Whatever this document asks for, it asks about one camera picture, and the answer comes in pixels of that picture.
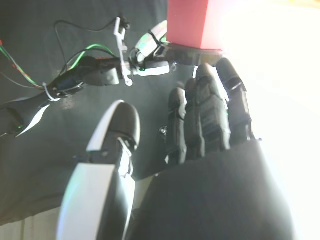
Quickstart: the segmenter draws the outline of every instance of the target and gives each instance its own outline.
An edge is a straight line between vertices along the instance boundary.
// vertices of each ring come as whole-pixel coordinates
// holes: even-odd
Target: black fabric surface
[[[101,28],[122,14],[131,23],[129,49],[156,24],[167,18],[166,0],[1,0],[0,39],[22,69],[38,84],[49,84],[64,65],[53,23],[67,20],[83,27]],[[67,58],[90,44],[108,46],[116,55],[113,29],[87,32],[58,27]],[[159,128],[167,124],[168,97],[177,82],[186,82],[193,69],[179,66],[175,73],[134,77],[132,87],[87,87],[72,98],[52,104],[41,122],[18,138],[0,138],[0,225],[60,206],[76,166],[74,156],[86,156],[88,141],[107,108],[118,99],[134,105],[141,119],[141,141],[133,155],[134,178],[165,167],[165,145]],[[0,72],[28,84],[0,55]],[[0,104],[39,91],[21,88],[0,76]]]
[[[258,141],[153,178],[132,240],[292,240],[293,224]]]

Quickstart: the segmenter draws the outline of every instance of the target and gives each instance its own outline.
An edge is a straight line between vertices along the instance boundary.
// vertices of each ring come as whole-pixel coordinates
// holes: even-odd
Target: overexposed white area
[[[320,9],[246,1],[225,15],[224,50],[299,239],[320,239]]]

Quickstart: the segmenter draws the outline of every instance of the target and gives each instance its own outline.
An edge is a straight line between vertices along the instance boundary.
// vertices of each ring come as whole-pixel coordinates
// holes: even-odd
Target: pink block
[[[198,49],[221,50],[222,16],[238,1],[168,0],[167,40]]]

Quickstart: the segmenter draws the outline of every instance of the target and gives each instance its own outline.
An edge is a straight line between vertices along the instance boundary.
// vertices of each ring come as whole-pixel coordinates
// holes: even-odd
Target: white zip tie
[[[48,88],[47,88],[47,84],[46,84],[45,82],[42,84],[42,86],[44,87],[44,90],[45,90],[46,95],[48,96],[48,98],[49,98],[52,102],[57,102],[57,101],[60,100],[60,98],[53,98],[53,97],[50,95],[50,93],[49,93],[49,91],[48,91]]]

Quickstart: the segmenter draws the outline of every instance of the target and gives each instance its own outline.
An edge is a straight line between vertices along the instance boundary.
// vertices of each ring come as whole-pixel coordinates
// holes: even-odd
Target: cable tie
[[[45,82],[42,84],[42,86],[44,87],[44,90],[45,90],[46,95],[48,96],[48,98],[49,98],[52,102],[57,102],[57,101],[60,100],[60,98],[53,98],[53,97],[50,95],[50,93],[49,93],[49,91],[48,91],[48,88],[47,88],[47,84],[46,84]]]

